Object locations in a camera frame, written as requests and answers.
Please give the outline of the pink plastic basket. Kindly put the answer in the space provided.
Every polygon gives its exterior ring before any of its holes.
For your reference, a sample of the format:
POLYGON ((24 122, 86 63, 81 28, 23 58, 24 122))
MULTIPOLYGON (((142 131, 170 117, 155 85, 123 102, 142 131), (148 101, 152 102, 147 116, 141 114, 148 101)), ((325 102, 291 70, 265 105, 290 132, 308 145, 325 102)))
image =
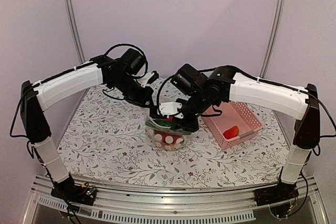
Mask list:
POLYGON ((257 135, 263 124, 245 103, 229 102, 208 108, 202 115, 220 148, 227 149, 257 135))

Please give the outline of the red chili pepper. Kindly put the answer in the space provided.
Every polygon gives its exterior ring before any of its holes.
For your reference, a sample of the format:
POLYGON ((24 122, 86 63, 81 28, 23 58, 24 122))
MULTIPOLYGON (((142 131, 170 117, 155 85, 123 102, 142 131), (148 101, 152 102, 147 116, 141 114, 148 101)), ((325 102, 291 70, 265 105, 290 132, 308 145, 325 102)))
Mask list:
POLYGON ((235 138, 239 135, 239 128, 237 125, 227 129, 224 133, 223 136, 225 139, 229 140, 231 138, 235 138))

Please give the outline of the clear zip top bag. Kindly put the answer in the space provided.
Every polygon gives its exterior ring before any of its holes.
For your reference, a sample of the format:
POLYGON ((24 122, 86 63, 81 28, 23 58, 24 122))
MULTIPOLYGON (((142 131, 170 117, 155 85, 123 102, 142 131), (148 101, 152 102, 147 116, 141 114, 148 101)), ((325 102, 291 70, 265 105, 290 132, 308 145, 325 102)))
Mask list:
POLYGON ((145 130, 154 146, 166 151, 176 151, 192 141, 195 134, 181 129, 174 130, 173 119, 176 117, 145 116, 145 130))

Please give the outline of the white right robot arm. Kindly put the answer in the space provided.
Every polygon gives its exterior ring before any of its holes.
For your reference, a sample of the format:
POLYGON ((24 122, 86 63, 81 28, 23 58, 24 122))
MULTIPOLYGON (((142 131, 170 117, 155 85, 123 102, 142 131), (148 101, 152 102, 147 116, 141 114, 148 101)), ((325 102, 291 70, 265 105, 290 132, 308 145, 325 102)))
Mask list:
POLYGON ((195 132, 198 117, 212 105, 242 102, 258 105, 291 116, 296 120, 293 143, 281 169, 277 185, 258 196, 276 201, 293 195, 299 174, 310 153, 320 142, 320 110, 316 87, 296 88, 251 76, 234 66, 221 66, 206 76, 189 64, 171 77, 174 85, 189 99, 173 113, 174 130, 195 132))

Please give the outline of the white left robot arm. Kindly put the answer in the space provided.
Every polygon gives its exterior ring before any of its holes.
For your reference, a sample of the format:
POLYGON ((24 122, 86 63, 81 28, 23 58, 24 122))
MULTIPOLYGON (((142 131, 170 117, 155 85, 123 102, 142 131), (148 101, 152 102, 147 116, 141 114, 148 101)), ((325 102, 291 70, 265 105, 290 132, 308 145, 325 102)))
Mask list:
POLYGON ((153 90, 149 85, 158 78, 158 73, 145 71, 138 76, 142 68, 148 69, 144 53, 130 47, 119 58, 96 56, 43 81, 22 84, 20 117, 26 136, 58 186, 58 192, 67 200, 77 197, 78 188, 59 156, 44 112, 63 99, 98 85, 119 90, 134 105, 151 105, 153 90))

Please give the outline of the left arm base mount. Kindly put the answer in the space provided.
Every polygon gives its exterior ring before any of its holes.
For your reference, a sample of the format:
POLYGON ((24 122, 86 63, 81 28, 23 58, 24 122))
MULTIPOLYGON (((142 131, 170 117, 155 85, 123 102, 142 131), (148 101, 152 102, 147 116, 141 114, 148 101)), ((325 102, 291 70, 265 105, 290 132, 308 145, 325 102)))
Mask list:
POLYGON ((51 190, 51 195, 67 202, 93 206, 97 195, 97 188, 89 186, 88 183, 85 183, 82 187, 73 182, 68 183, 64 181, 55 184, 51 190))

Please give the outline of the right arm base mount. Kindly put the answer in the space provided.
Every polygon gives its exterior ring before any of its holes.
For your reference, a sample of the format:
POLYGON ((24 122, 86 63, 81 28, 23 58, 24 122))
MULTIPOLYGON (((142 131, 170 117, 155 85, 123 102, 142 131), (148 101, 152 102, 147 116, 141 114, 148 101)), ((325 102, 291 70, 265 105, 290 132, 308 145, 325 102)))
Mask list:
POLYGON ((275 185, 254 190, 254 201, 257 206, 269 206, 271 214, 279 219, 291 214, 299 192, 294 185, 275 185))

